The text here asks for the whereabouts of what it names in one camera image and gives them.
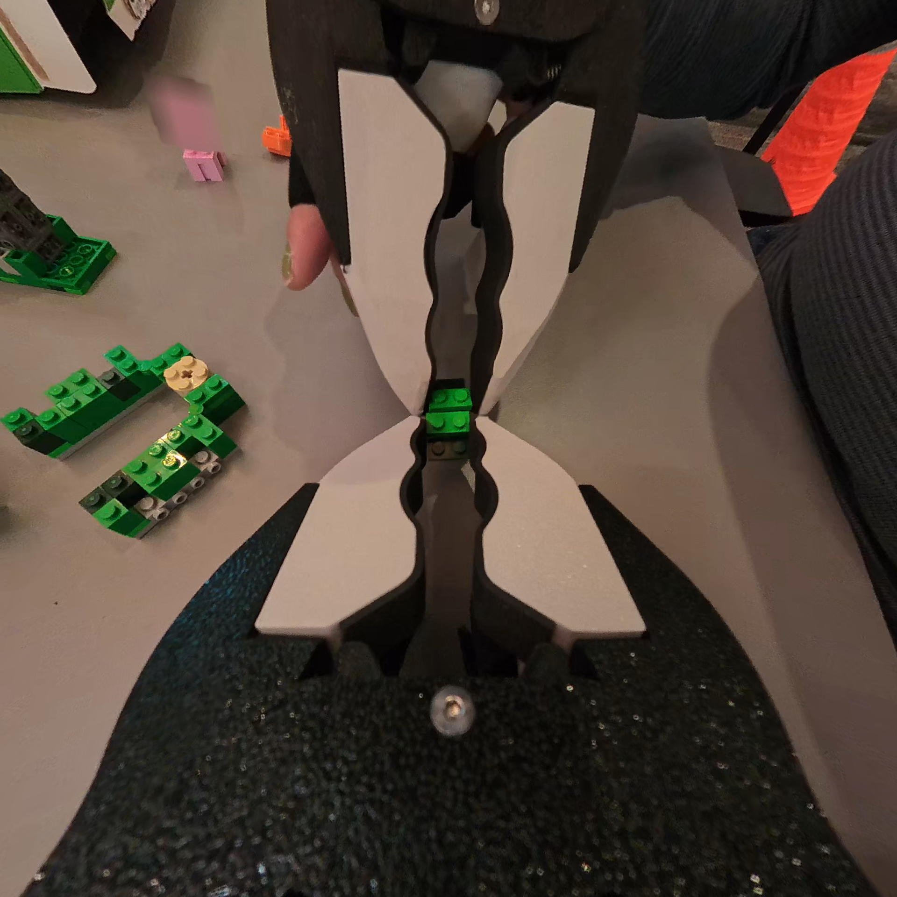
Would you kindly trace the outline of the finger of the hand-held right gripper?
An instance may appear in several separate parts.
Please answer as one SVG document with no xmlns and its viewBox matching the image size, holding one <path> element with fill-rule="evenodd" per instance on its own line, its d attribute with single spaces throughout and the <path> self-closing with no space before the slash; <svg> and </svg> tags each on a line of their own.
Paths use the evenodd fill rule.
<svg viewBox="0 0 897 897">
<path fill-rule="evenodd" d="M 387 383 L 410 413 L 421 413 L 432 376 L 432 231 L 449 145 L 392 77 L 341 69 L 338 88 L 350 239 L 344 278 Z"/>
<path fill-rule="evenodd" d="M 590 107 L 552 103 L 529 124 L 518 119 L 522 129 L 504 152 L 501 203 L 512 252 L 481 415 L 499 401 L 565 286 L 594 119 Z"/>
</svg>

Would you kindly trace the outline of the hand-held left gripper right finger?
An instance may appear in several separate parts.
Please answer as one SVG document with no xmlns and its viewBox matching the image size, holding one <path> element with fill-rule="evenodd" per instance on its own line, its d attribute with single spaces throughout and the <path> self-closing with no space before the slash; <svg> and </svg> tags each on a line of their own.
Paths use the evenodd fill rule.
<svg viewBox="0 0 897 897">
<path fill-rule="evenodd" d="M 476 427 L 475 630 L 496 643 L 641 637 L 646 624 L 574 479 L 489 418 Z"/>
</svg>

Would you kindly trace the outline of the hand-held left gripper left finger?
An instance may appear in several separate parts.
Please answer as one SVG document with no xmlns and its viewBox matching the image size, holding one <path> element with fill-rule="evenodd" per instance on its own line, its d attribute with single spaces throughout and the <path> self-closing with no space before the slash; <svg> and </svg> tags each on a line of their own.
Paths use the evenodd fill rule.
<svg viewBox="0 0 897 897">
<path fill-rule="evenodd" d="M 400 488 L 420 424 L 401 420 L 320 480 L 256 618 L 260 634 L 350 640 L 350 626 L 412 577 L 417 528 Z"/>
</svg>

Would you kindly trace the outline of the small green brick assembly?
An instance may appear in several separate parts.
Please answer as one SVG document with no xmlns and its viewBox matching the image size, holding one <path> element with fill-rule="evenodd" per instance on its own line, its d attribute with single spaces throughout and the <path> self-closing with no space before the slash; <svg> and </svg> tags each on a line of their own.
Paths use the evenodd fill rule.
<svg viewBox="0 0 897 897">
<path fill-rule="evenodd" d="M 434 381 L 425 409 L 430 461 L 469 457 L 472 412 L 471 392 L 462 377 Z"/>
</svg>

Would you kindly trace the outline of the person's right forearm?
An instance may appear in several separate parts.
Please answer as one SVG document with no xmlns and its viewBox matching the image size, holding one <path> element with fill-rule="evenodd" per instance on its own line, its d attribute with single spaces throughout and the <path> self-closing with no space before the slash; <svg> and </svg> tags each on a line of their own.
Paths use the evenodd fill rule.
<svg viewBox="0 0 897 897">
<path fill-rule="evenodd" d="M 894 1 L 649 1 L 640 113 L 739 118 L 896 38 Z"/>
</svg>

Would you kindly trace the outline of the grey desk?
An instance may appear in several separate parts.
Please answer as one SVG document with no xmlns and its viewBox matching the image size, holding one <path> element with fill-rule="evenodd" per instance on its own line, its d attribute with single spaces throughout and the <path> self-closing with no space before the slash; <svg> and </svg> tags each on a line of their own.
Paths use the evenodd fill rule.
<svg viewBox="0 0 897 897">
<path fill-rule="evenodd" d="M 149 402 L 55 462 L 2 437 L 2 893 L 38 871 L 163 630 L 300 486 L 398 419 L 328 276 L 281 287 L 284 162 L 261 2 L 177 2 L 89 97 L 2 100 L 2 168 L 119 257 L 84 298 L 2 286 L 2 407 L 35 406 L 110 345 L 184 340 L 237 362 L 249 460 L 184 525 L 134 543 L 72 505 L 171 420 Z M 197 183 L 184 150 L 221 151 Z M 644 119 L 599 226 L 499 422 L 597 486 L 721 612 L 813 793 L 895 892 L 895 657 L 866 570 L 781 377 L 711 131 Z M 273 368 L 238 362 L 241 337 Z"/>
</svg>

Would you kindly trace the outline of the printed cardboard box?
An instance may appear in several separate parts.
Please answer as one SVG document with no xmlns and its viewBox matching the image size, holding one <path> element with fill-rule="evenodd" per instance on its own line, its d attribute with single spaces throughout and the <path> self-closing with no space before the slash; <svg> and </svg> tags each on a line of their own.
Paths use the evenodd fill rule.
<svg viewBox="0 0 897 897">
<path fill-rule="evenodd" d="M 177 1 L 101 1 L 107 17 L 132 43 L 165 38 Z"/>
</svg>

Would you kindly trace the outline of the green and white box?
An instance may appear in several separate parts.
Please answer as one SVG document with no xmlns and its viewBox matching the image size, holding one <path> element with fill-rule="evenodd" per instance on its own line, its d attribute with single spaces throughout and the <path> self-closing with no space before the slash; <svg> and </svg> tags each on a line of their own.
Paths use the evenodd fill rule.
<svg viewBox="0 0 897 897">
<path fill-rule="evenodd" d="M 2 1 L 6 38 L 42 88 L 92 94 L 97 84 L 48 1 Z"/>
</svg>

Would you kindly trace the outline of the orange traffic cone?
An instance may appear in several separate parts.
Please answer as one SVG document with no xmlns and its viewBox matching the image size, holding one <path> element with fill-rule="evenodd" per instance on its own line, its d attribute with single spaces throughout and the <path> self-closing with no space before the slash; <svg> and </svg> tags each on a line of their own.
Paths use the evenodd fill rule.
<svg viewBox="0 0 897 897">
<path fill-rule="evenodd" d="M 822 73 L 771 139 L 772 167 L 794 217 L 808 213 L 835 180 L 835 169 L 895 58 L 895 44 Z"/>
</svg>

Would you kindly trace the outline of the large green brick assembly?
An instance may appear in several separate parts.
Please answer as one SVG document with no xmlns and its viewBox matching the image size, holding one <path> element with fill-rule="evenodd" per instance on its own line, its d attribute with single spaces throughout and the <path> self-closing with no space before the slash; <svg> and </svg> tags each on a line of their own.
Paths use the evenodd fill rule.
<svg viewBox="0 0 897 897">
<path fill-rule="evenodd" d="M 2 416 L 2 426 L 25 448 L 62 460 L 157 394 L 183 399 L 182 420 L 79 501 L 104 530 L 140 539 L 220 472 L 238 449 L 222 425 L 246 404 L 182 342 L 149 360 L 118 345 L 104 359 L 99 375 L 81 368 L 52 385 L 49 409 L 19 407 Z"/>
</svg>

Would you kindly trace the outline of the green baseplate brick structure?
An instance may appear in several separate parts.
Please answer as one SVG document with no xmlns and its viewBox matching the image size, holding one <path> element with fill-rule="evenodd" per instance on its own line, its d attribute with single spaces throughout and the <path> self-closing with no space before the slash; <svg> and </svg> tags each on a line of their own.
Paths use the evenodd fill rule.
<svg viewBox="0 0 897 897">
<path fill-rule="evenodd" d="M 117 252 L 42 212 L 1 173 L 1 280 L 84 296 Z"/>
</svg>

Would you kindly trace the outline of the person's torso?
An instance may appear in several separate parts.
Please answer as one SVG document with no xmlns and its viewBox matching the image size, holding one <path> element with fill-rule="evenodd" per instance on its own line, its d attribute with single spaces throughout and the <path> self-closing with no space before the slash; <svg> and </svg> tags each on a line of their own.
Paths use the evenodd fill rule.
<svg viewBox="0 0 897 897">
<path fill-rule="evenodd" d="M 896 134 L 750 237 L 797 395 L 883 616 L 896 613 Z"/>
</svg>

